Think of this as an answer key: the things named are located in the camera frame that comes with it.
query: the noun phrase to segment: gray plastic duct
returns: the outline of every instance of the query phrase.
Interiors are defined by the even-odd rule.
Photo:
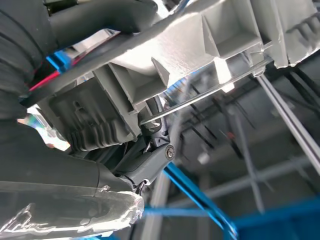
[[[312,0],[198,0],[164,32],[112,60],[168,86],[214,61],[245,52],[251,65],[271,56],[296,65],[320,46]],[[254,74],[263,73],[264,69]]]

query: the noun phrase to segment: metal bolt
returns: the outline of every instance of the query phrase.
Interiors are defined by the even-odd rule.
[[[172,145],[169,145],[165,149],[165,157],[168,160],[172,160],[173,158],[174,158],[174,148]]]

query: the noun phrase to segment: black rubber hose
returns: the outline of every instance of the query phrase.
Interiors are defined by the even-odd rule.
[[[0,181],[128,190],[104,166],[50,149],[36,130],[17,123],[26,116],[19,97],[58,47],[48,19],[42,0],[0,0]]]
[[[151,0],[92,0],[55,13],[50,23],[63,49],[105,28],[141,32],[151,26],[157,10]]]

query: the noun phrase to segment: metal beam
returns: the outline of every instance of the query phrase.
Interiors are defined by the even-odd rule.
[[[243,79],[245,77],[247,77],[247,76],[248,76],[248,75],[250,75],[250,74],[251,74],[251,73],[253,73],[253,72],[254,72],[256,70],[260,69],[262,67],[265,67],[266,65],[270,63],[271,61],[272,60],[270,58],[267,58],[267,59],[265,59],[263,61],[260,61],[260,62],[259,62],[259,63],[257,63],[257,64],[256,64],[254,66],[250,67],[246,72],[235,75],[235,76],[232,77],[232,79],[230,79],[229,81],[227,81],[226,83],[218,84],[218,85],[214,86],[214,87],[212,87],[212,88],[211,88],[211,89],[209,89],[209,90],[208,90],[206,92],[204,92],[204,93],[202,93],[202,94],[199,94],[199,95],[197,95],[197,96],[190,98],[189,100],[186,100],[186,101],[184,101],[184,102],[177,104],[176,106],[171,107],[171,108],[169,108],[168,110],[165,110],[165,111],[162,111],[162,112],[159,112],[158,114],[155,114],[155,115],[153,115],[153,116],[152,116],[152,117],[150,117],[149,119],[142,120],[140,123],[140,125],[141,126],[141,125],[144,125],[144,124],[147,124],[147,123],[151,123],[151,122],[152,122],[154,120],[157,120],[157,119],[160,119],[160,118],[162,118],[162,117],[165,117],[167,115],[172,114],[172,113],[174,113],[174,112],[177,112],[177,111],[183,109],[185,107],[189,106],[191,104],[194,104],[194,103],[196,103],[198,101],[205,99],[205,98],[208,97],[208,96],[211,96],[212,94],[215,94],[215,93],[217,93],[217,92],[223,89],[223,87],[226,87],[226,85],[238,82],[238,81],[242,80],[242,79]]]
[[[243,157],[245,158],[245,165],[247,166],[248,172],[251,178],[251,186],[252,188],[253,195],[254,196],[255,204],[260,213],[264,213],[265,207],[257,183],[256,169],[251,160],[251,155],[250,154],[248,143],[247,141],[246,135],[245,134],[244,128],[242,127],[242,122],[239,116],[238,116],[238,113],[235,107],[232,106],[230,113],[232,116],[233,116],[235,126],[238,130],[238,136],[242,147]]]
[[[258,171],[256,173],[257,181],[263,182],[270,179],[280,177],[285,174],[289,174],[297,170],[297,165],[301,168],[309,167],[311,165],[310,161],[306,156],[300,156],[297,158],[293,158],[292,160],[288,160],[276,165],[270,166],[264,170]],[[220,186],[208,189],[205,192],[208,197],[214,199],[227,194],[240,191],[242,189],[248,188],[251,185],[251,178],[250,176],[240,177],[236,180],[221,184]],[[182,200],[177,200],[174,202],[169,202],[168,206],[172,208],[181,208],[192,205],[192,201],[189,198]]]
[[[257,77],[271,102],[278,110],[297,143],[320,175],[320,148],[296,117],[265,75]]]

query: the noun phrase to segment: metal bar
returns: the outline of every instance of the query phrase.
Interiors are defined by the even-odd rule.
[[[265,207],[263,205],[263,198],[261,197],[260,190],[257,184],[256,170],[251,160],[251,156],[248,148],[248,143],[245,134],[245,131],[235,107],[231,109],[231,114],[234,116],[235,126],[238,129],[238,137],[242,146],[242,153],[245,158],[245,165],[247,166],[248,172],[251,178],[251,186],[254,196],[255,204],[260,213],[264,213]]]
[[[250,67],[246,72],[235,75],[235,76],[232,77],[231,80],[227,81],[226,83],[218,84],[217,86],[212,87],[212,88],[211,88],[211,89],[209,89],[209,90],[208,90],[206,92],[202,93],[200,95],[197,95],[197,96],[190,98],[190,99],[189,99],[187,101],[182,102],[182,103],[177,104],[176,106],[171,107],[170,109],[168,109],[168,110],[165,110],[165,111],[162,111],[162,112],[160,112],[160,113],[153,115],[153,116],[152,116],[152,117],[150,117],[149,119],[142,120],[140,123],[140,125],[141,126],[141,125],[150,123],[152,121],[155,121],[155,120],[157,120],[157,119],[160,119],[160,118],[162,118],[162,117],[165,117],[167,115],[172,114],[172,113],[174,113],[174,112],[177,112],[177,111],[183,109],[183,108],[187,107],[187,106],[189,106],[191,104],[196,103],[196,102],[200,101],[202,99],[205,99],[205,98],[208,97],[210,95],[217,93],[217,92],[221,90],[222,88],[223,88],[223,87],[225,87],[225,86],[226,86],[228,84],[235,83],[237,81],[239,81],[241,79],[243,79],[245,77],[247,77],[247,76],[251,74],[252,72],[254,72],[255,70],[257,70],[257,69],[260,69],[260,68],[262,68],[262,67],[264,67],[264,66],[270,63],[271,61],[272,60],[270,58],[267,58],[267,59],[265,59],[263,61],[260,61],[260,62],[259,62],[259,63],[257,63],[257,64],[256,64],[254,66]]]
[[[200,208],[174,208],[174,207],[145,207],[143,216],[166,216],[166,217],[206,217],[209,209]]]
[[[299,158],[294,158],[292,160],[288,160],[285,162],[278,163],[276,165],[270,166],[264,170],[258,171],[256,173],[257,182],[263,182],[270,179],[274,179],[280,177],[285,174],[289,174],[297,170],[297,165],[300,166],[301,168],[309,167],[311,165],[311,162],[306,156],[302,156]],[[250,176],[240,177],[236,180],[221,184],[216,186],[211,189],[205,191],[204,193],[208,198],[214,199],[219,198],[228,194],[231,194],[236,191],[240,191],[250,187],[251,184],[251,179]],[[192,205],[192,201],[188,198],[177,200],[174,202],[169,202],[168,206],[171,208],[178,208],[178,207],[187,207]]]
[[[210,209],[208,214],[220,228],[227,228],[233,236],[238,235],[235,226],[227,216],[172,162],[169,163],[164,171],[173,183],[186,194],[199,208],[202,210]]]
[[[257,79],[320,175],[320,148],[265,75]]]
[[[238,229],[254,228],[269,223],[285,221],[298,216],[320,213],[320,198],[315,197],[297,204],[267,210],[265,214],[252,214],[234,220]]]

